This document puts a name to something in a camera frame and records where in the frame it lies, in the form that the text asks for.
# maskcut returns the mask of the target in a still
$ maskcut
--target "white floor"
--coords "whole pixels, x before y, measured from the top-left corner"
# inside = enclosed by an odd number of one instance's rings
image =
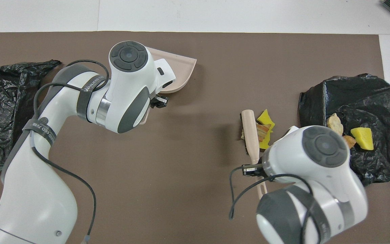
[[[378,34],[390,83],[380,0],[0,0],[0,32],[98,30]]]

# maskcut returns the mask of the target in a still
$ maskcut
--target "black cable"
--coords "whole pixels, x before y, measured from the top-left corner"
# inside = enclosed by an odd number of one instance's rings
[[[97,61],[94,61],[94,60],[76,60],[74,62],[71,62],[69,63],[67,66],[70,66],[70,65],[73,65],[75,63],[78,63],[78,62],[92,62],[92,63],[95,63],[95,64],[98,64],[100,65],[106,72],[106,80],[102,83],[102,85],[100,86],[97,86],[96,88],[94,88],[93,91],[97,91],[97,90],[100,90],[102,89],[106,84],[107,82],[109,81],[109,72],[108,72],[108,69],[105,67],[105,65],[102,65],[100,62],[97,62]],[[39,95],[40,93],[45,90],[45,88],[48,88],[50,86],[63,86],[63,87],[68,87],[68,88],[71,88],[71,89],[74,89],[74,90],[77,90],[77,91],[80,91],[81,88],[79,87],[76,87],[74,85],[69,85],[69,84],[65,84],[65,83],[57,83],[57,82],[51,82],[51,83],[48,83],[48,84],[45,84],[43,85],[40,89],[37,90],[36,94],[34,95],[34,101],[33,101],[33,109],[34,109],[34,115],[33,115],[33,118],[34,119],[38,119],[39,118],[39,106],[38,106],[38,101],[39,101]],[[60,167],[59,165],[56,165],[55,163],[53,163],[52,161],[50,161],[49,159],[45,158],[43,155],[41,155],[39,153],[39,151],[37,151],[36,147],[31,147],[32,151],[36,154],[36,156],[39,157],[39,159],[41,159],[43,162],[47,163],[48,165],[51,165],[52,167],[56,168],[57,170],[60,170],[61,172],[63,173],[66,173],[67,175],[69,176],[72,176],[76,179],[78,179],[79,181],[81,181],[82,183],[84,183],[88,189],[90,190],[92,196],[93,196],[93,216],[91,218],[91,222],[90,222],[90,228],[88,229],[88,232],[87,232],[87,235],[89,236],[90,233],[91,233],[91,229],[93,228],[93,224],[94,224],[94,219],[96,218],[96,194],[94,193],[94,190],[93,188],[91,187],[90,184],[88,184],[88,182],[86,182],[84,179],[82,179],[80,176],[77,176],[76,174],[70,172],[69,170],[66,170],[62,167]]]
[[[261,179],[257,182],[255,182],[254,184],[251,184],[250,186],[246,187],[238,196],[237,198],[234,200],[234,193],[233,193],[233,187],[232,187],[232,183],[231,183],[231,179],[232,179],[232,173],[234,173],[236,170],[239,170],[243,168],[242,166],[241,167],[237,167],[235,168],[234,170],[231,171],[230,173],[230,185],[231,185],[231,191],[232,191],[232,198],[233,198],[233,204],[231,206],[231,210],[229,212],[229,220],[232,220],[234,218],[234,207],[235,207],[235,204],[237,203],[237,201],[243,196],[243,194],[245,194],[248,190],[250,190],[251,188],[257,186],[258,184],[261,184],[263,182],[266,182],[266,181],[272,181],[273,179],[275,178],[278,178],[278,177],[293,177],[293,178],[296,178],[296,179],[299,179],[300,181],[302,181],[306,187],[308,187],[308,190],[309,190],[309,193],[313,196],[314,193],[312,191],[312,188],[311,186],[309,185],[309,183],[303,179],[302,177],[300,176],[297,176],[297,175],[293,175],[293,174],[278,174],[278,175],[273,175],[273,176],[268,176],[268,177],[265,177],[264,179]],[[305,217],[303,219],[303,224],[302,224],[302,227],[301,227],[301,232],[300,232],[300,243],[301,244],[304,244],[305,243],[305,231],[306,231],[306,225],[308,223],[308,219],[309,217],[311,216],[311,213],[310,213],[310,210],[313,208],[314,206],[314,203],[311,204],[310,207],[307,208],[306,210],[306,213],[305,213]],[[317,228],[317,225],[316,225],[316,230],[317,230],[317,234],[319,235],[319,241],[318,243],[320,243],[320,240],[321,240],[321,236],[320,236],[320,230]]]

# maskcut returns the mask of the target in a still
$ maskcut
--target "brown table surface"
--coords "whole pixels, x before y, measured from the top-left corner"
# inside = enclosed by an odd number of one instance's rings
[[[92,244],[266,243],[255,220],[256,190],[228,220],[229,172],[250,162],[239,140],[240,112],[268,109],[275,141],[298,125],[300,92],[331,76],[383,77],[376,35],[0,33],[0,65],[92,59],[109,66],[110,48],[123,40],[198,61],[187,85],[169,95],[166,108],[153,109],[147,124],[120,135],[73,117],[60,131],[50,159],[96,191]],[[77,244],[88,230],[91,195],[77,180],[60,176],[77,199],[78,220],[67,242]],[[236,192],[253,181],[236,174]],[[268,184],[270,191],[280,187]],[[365,190],[367,219],[330,243],[390,243],[390,182]]]

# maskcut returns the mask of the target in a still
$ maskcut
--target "round button pad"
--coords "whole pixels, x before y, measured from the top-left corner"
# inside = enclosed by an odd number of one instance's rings
[[[120,71],[135,72],[142,69],[147,63],[147,49],[137,42],[121,42],[112,48],[109,60]]]
[[[310,159],[323,167],[335,168],[347,159],[348,148],[344,139],[324,126],[303,131],[302,145]]]

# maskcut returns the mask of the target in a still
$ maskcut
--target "trash bag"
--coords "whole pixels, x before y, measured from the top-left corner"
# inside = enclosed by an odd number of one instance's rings
[[[33,100],[40,80],[56,66],[58,60],[22,62],[0,67],[0,170],[33,116]]]
[[[390,181],[390,85],[377,76],[334,76],[311,87],[299,98],[300,125],[324,125],[336,113],[351,136],[356,127],[371,128],[374,150],[356,144],[350,168],[364,186]]]

